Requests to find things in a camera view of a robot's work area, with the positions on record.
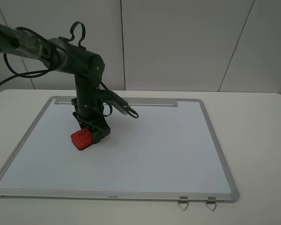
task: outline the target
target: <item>white surface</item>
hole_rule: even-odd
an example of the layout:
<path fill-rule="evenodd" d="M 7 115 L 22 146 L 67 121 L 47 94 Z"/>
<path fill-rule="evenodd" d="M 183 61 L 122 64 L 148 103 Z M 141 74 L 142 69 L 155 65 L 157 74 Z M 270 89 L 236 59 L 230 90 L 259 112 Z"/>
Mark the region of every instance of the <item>white surface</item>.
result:
<path fill-rule="evenodd" d="M 196 224 L 281 225 L 281 95 L 274 93 L 118 91 L 123 97 L 198 98 L 236 181 L 240 200 L 215 212 L 191 202 L 0 199 L 0 225 Z M 7 90 L 0 93 L 0 168 L 53 95 L 75 91 Z"/>
<path fill-rule="evenodd" d="M 4 21 L 0 15 L 0 23 L 4 24 Z M 21 59 L 19 57 L 13 57 L 9 56 L 8 61 L 11 64 L 12 68 L 18 73 L 26 72 Z M 6 67 L 5 62 L 3 60 L 3 54 L 0 55 L 0 82 L 4 79 L 12 76 L 13 74 L 9 71 L 9 69 Z M 30 79 L 24 79 L 24 78 L 15 78 L 4 85 L 0 87 L 0 91 L 3 91 L 5 89 L 32 89 L 32 84 Z"/>
<path fill-rule="evenodd" d="M 127 90 L 218 91 L 253 0 L 122 0 Z"/>
<path fill-rule="evenodd" d="M 81 45 L 98 53 L 105 62 L 103 82 L 113 90 L 124 89 L 124 66 L 121 32 L 121 10 L 118 0 L 0 0 L 7 23 L 27 27 L 44 38 L 70 38 L 76 21 L 85 25 L 86 37 Z M 77 45 L 81 27 L 75 30 Z M 24 59 L 27 69 L 46 69 L 38 60 Z M 34 78 L 37 89 L 74 90 L 74 76 L 60 72 Z"/>
<path fill-rule="evenodd" d="M 80 130 L 74 108 L 54 101 L 0 189 L 231 193 L 198 102 L 134 106 L 138 119 L 115 110 L 106 118 L 111 134 L 78 151 L 70 138 Z"/>
<path fill-rule="evenodd" d="M 281 0 L 255 0 L 221 91 L 281 93 Z"/>

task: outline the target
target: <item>white table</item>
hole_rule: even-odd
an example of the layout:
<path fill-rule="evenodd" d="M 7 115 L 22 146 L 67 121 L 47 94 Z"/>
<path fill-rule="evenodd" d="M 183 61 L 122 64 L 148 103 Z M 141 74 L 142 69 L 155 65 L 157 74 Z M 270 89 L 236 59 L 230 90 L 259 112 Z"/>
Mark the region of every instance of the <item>white table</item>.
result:
<path fill-rule="evenodd" d="M 281 95 L 273 93 L 117 91 L 122 97 L 204 101 L 238 190 L 215 212 L 191 202 L 0 199 L 0 225 L 281 224 Z M 0 168 L 49 97 L 72 90 L 0 93 Z"/>

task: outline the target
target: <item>black cable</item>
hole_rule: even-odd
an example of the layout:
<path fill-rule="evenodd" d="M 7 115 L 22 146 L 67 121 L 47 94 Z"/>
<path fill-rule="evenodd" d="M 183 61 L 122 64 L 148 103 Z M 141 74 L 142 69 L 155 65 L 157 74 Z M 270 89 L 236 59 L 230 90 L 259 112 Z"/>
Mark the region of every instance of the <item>black cable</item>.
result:
<path fill-rule="evenodd" d="M 20 73 L 19 74 L 19 73 L 15 72 L 11 68 L 11 66 L 10 66 L 10 64 L 9 64 L 9 62 L 7 60 L 7 55 L 5 53 L 3 54 L 3 59 L 4 59 L 4 62 L 5 62 L 6 66 L 8 67 L 10 72 L 12 72 L 14 75 L 19 75 L 19 77 L 23 77 L 23 78 L 36 78 L 36 77 L 43 76 L 43 75 L 53 71 L 52 69 L 45 69 L 45 70 L 37 70 L 37 71 L 31 71 L 31 72 L 26 72 L 26 73 Z"/>
<path fill-rule="evenodd" d="M 17 27 L 16 29 L 17 29 L 17 30 L 23 30 L 23 31 L 32 33 L 33 35 L 35 35 L 35 36 L 38 37 L 39 39 L 41 39 L 41 40 L 43 40 L 44 42 L 46 42 L 46 43 L 52 48 L 53 51 L 54 51 L 54 50 L 56 51 L 55 48 L 57 48 L 57 49 L 60 49 L 61 51 L 63 51 L 64 53 L 66 53 L 67 55 L 69 55 L 70 57 L 72 57 L 74 60 L 76 60 L 78 63 L 80 63 L 80 64 L 81 64 L 81 65 L 82 65 L 82 66 L 83 66 L 83 67 L 84 67 L 84 68 L 85 68 L 101 85 L 102 85 L 102 87 L 103 87 L 106 91 L 109 92 L 110 96 L 118 103 L 118 105 L 119 105 L 128 115 L 132 116 L 133 118 L 138 118 L 138 117 L 139 117 L 138 113 L 137 113 L 135 110 L 133 110 L 131 107 L 129 107 L 129 106 L 127 106 L 127 107 L 123 106 L 123 105 L 120 103 L 120 101 L 113 95 L 113 93 L 108 89 L 108 87 L 107 87 L 101 80 L 99 80 L 95 75 L 93 75 L 92 71 L 91 71 L 80 59 L 78 59 L 76 56 L 72 55 L 70 52 L 68 52 L 66 49 L 60 47 L 59 45 L 57 45 L 57 44 L 55 44 L 55 43 L 53 43 L 53 42 L 51 42 L 51 41 L 45 39 L 45 38 L 42 37 L 41 35 L 39 35 L 39 34 L 37 34 L 36 32 L 34 32 L 33 30 L 30 30 L 30 29 L 25 28 L 25 27 Z M 24 77 L 24 78 L 39 77 L 39 76 L 45 75 L 45 74 L 47 74 L 48 72 L 54 70 L 54 68 L 51 68 L 51 64 L 50 64 L 50 68 L 49 68 L 48 70 L 45 70 L 45 71 L 44 71 L 44 70 L 42 70 L 42 71 L 40 70 L 40 71 L 33 71 L 33 72 L 27 72 L 27 73 L 18 74 L 17 72 L 15 72 L 15 71 L 11 68 L 10 64 L 8 63 L 6 54 L 5 54 L 3 57 L 4 57 L 4 60 L 5 60 L 5 63 L 6 63 L 6 65 L 7 65 L 7 67 L 8 67 L 8 69 L 9 69 L 13 74 L 15 74 L 15 75 L 14 75 L 14 76 L 11 76 L 11 77 L 9 77 L 9 78 L 7 78 L 7 79 L 5 79 L 5 80 L 3 80 L 2 82 L 0 82 L 0 86 L 1 86 L 2 84 L 6 83 L 7 81 L 10 81 L 11 79 L 14 79 L 14 78 L 16 78 L 16 77 Z M 30 74 L 35 74 L 36 72 L 41 72 L 41 73 L 38 74 L 38 75 L 27 76 L 27 75 L 30 75 Z"/>
<path fill-rule="evenodd" d="M 48 45 L 50 46 L 54 46 L 58 49 L 60 49 L 61 51 L 63 51 L 64 53 L 66 53 L 67 55 L 71 56 L 74 60 L 76 60 L 78 63 L 80 63 L 101 85 L 102 87 L 109 92 L 109 94 L 112 96 L 112 98 L 118 103 L 118 105 L 130 116 L 132 116 L 133 118 L 138 118 L 139 115 L 136 111 L 134 111 L 133 109 L 131 109 L 130 107 L 126 108 L 124 107 L 118 100 L 116 97 L 114 97 L 114 95 L 111 93 L 111 91 L 108 89 L 108 87 L 101 81 L 98 79 L 98 77 L 96 77 L 95 75 L 93 75 L 92 71 L 80 60 L 78 59 L 76 56 L 74 56 L 73 54 L 71 54 L 70 52 L 68 52 L 66 49 L 60 47 L 59 45 L 45 39 L 44 37 L 42 37 L 41 35 L 39 35 L 38 33 L 34 32 L 33 30 L 30 30 L 28 28 L 25 27 L 17 27 L 17 30 L 24 30 L 27 31 L 29 33 L 34 34 L 35 36 L 37 36 L 39 39 L 41 39 L 42 41 L 46 42 Z"/>
<path fill-rule="evenodd" d="M 82 125 L 86 126 L 86 127 L 93 127 L 93 128 L 96 128 L 97 130 L 100 130 L 101 132 L 104 132 L 104 130 L 100 127 L 98 127 L 97 125 L 94 125 L 93 123 L 89 122 L 89 121 L 85 121 L 83 118 L 80 118 L 78 115 L 77 115 L 77 118 L 79 120 L 79 122 L 81 122 Z"/>
<path fill-rule="evenodd" d="M 16 78 L 16 77 L 20 77 L 20 76 L 19 76 L 19 75 L 10 76 L 9 78 L 7 78 L 7 79 L 1 81 L 1 82 L 0 82 L 0 86 L 3 85 L 4 83 L 6 83 L 7 81 L 10 81 L 10 80 L 12 80 L 12 79 L 14 79 L 14 78 Z"/>
<path fill-rule="evenodd" d="M 103 116 L 104 117 L 108 117 L 108 116 L 110 116 L 112 114 L 112 105 L 109 102 L 104 102 L 104 103 L 106 103 L 108 105 L 108 107 L 109 107 L 109 114 L 108 115 L 104 115 L 103 114 Z"/>

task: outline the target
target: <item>whiteboard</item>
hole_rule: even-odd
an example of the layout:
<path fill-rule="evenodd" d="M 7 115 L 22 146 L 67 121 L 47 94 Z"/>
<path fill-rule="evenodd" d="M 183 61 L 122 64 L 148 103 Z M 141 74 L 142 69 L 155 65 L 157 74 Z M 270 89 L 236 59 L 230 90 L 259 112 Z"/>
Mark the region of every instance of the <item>whiteboard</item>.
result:
<path fill-rule="evenodd" d="M 138 119 L 114 111 L 106 118 L 111 134 L 78 151 L 70 139 L 80 129 L 74 108 L 54 100 L 1 178 L 5 194 L 231 194 L 199 101 L 178 101 L 177 107 L 134 106 Z"/>

